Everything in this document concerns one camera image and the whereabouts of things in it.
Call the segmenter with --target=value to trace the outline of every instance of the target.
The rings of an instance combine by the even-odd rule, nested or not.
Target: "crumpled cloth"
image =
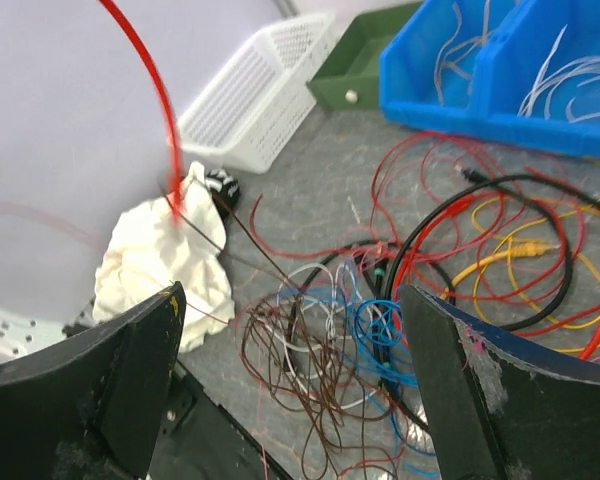
[[[204,187],[202,164],[191,164],[182,190],[184,215],[224,248],[226,232]],[[182,219],[174,225],[163,197],[124,212],[96,270],[94,320],[110,320],[178,280],[187,296],[180,352],[202,345],[206,334],[218,333],[235,316],[219,253]]]

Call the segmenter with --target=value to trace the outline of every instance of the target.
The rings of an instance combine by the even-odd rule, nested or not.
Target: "white plastic basket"
[[[303,15],[252,35],[178,119],[182,150],[266,172],[316,103],[306,82],[335,46],[334,20]]]

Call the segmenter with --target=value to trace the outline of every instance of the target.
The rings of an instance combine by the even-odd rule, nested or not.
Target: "cloth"
[[[226,232],[204,181],[204,166],[193,162],[182,181],[184,214],[222,249]],[[163,197],[124,212],[96,270],[94,320],[110,320],[178,280],[187,296],[180,352],[202,345],[235,316],[219,253],[183,221],[175,226]]]

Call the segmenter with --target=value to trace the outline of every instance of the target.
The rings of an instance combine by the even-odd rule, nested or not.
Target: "white round knob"
[[[347,90],[347,93],[345,93],[344,98],[349,103],[357,103],[358,102],[358,92],[356,92],[355,90]]]

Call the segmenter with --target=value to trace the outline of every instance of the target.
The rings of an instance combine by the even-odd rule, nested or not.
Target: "gray table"
[[[370,184],[376,166],[392,145],[410,133],[397,126],[388,125],[381,114],[376,112],[336,113],[326,116],[322,112],[314,111],[267,174],[240,175],[244,199],[237,213],[246,221],[256,198],[262,194],[264,198],[257,216],[257,228],[269,244],[296,252],[335,247],[339,244],[342,234],[357,225],[356,215],[362,223],[368,220],[371,211]],[[410,156],[403,158],[401,162],[422,158],[425,151],[424,146],[413,149]],[[509,172],[522,171],[525,165],[552,174],[557,171],[554,162],[536,154],[504,147],[493,147],[490,151]],[[600,169],[597,166],[591,162],[570,159],[563,159],[561,164],[574,183],[594,195],[600,193]],[[462,183],[450,173],[449,164],[446,162],[440,162],[439,165],[435,162],[429,164],[427,180],[442,198],[462,188]],[[408,204],[395,205],[391,211],[402,235],[405,236],[435,205],[419,185],[419,168],[414,167],[408,169],[393,187],[408,192],[410,198]],[[548,191],[547,195],[556,196]],[[462,217],[462,231],[474,232],[467,217],[468,215]],[[589,233],[584,251],[600,268],[600,220],[588,218],[587,221]],[[575,227],[576,222],[571,220],[567,225],[570,228],[570,236],[575,238],[576,230],[572,227]],[[539,227],[535,233],[541,237],[552,238],[547,227]],[[266,264],[235,224],[229,227],[229,250],[259,265]],[[276,260],[286,271],[306,263],[285,258]],[[444,266],[453,276],[474,261],[475,250],[470,250],[445,261]],[[541,266],[551,261],[555,261],[555,256],[538,259],[534,261],[534,265]],[[238,308],[254,298],[274,291],[277,287],[275,280],[234,261],[229,261],[227,268]],[[502,287],[499,291],[510,291],[510,284],[503,272],[503,267],[494,268],[489,279],[495,288]],[[519,277],[524,281],[524,274],[519,274]],[[472,285],[473,282],[466,282],[460,291],[471,293]],[[578,262],[575,282],[568,302],[559,311],[560,316],[564,318],[570,313],[582,310],[583,306],[599,302],[600,287]],[[473,312],[471,302],[461,301],[460,306]],[[502,307],[498,309],[496,305],[487,305],[485,311],[496,321],[505,314],[508,321],[511,321],[512,317],[523,318],[530,314],[530,309],[525,307],[505,310]],[[590,332],[591,330],[586,333],[561,330],[541,337],[540,342],[549,346],[583,346]],[[301,478],[299,462],[310,425],[309,420],[302,413],[293,414],[280,408],[268,397],[266,391],[260,393],[259,386],[248,376],[238,358],[234,334],[235,331],[230,327],[221,334],[208,338],[202,348],[185,355],[183,360],[207,388],[211,398],[223,404],[252,432],[292,477]],[[257,415],[259,402],[260,420]],[[342,432],[345,441],[359,443],[360,422],[347,421]],[[369,424],[365,427],[366,443],[384,446],[391,451],[393,443],[388,432],[387,422]],[[322,469],[324,456],[316,438],[310,442],[309,448],[307,471],[315,476]],[[432,467],[429,459],[417,455],[409,455],[407,458],[420,468]],[[359,453],[355,452],[336,456],[340,469],[356,463],[359,459]],[[329,473],[325,478],[335,478],[335,475]],[[346,478],[365,477],[362,471],[354,471]],[[369,469],[368,478],[386,477],[379,470]],[[402,470],[400,478],[424,477]]]

